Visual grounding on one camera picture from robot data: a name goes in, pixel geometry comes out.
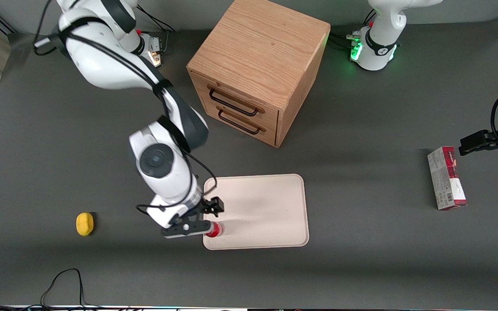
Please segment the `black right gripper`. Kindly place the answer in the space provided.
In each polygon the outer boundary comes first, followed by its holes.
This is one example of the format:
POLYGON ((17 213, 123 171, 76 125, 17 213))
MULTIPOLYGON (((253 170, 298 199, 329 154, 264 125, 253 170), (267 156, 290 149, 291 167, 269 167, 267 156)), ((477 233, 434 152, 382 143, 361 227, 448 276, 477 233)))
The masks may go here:
POLYGON ((200 200, 199 203, 183 215, 183 222, 192 223, 204 221, 204 214, 213 214, 218 217, 224 212, 224 203, 219 197, 208 200, 200 200))

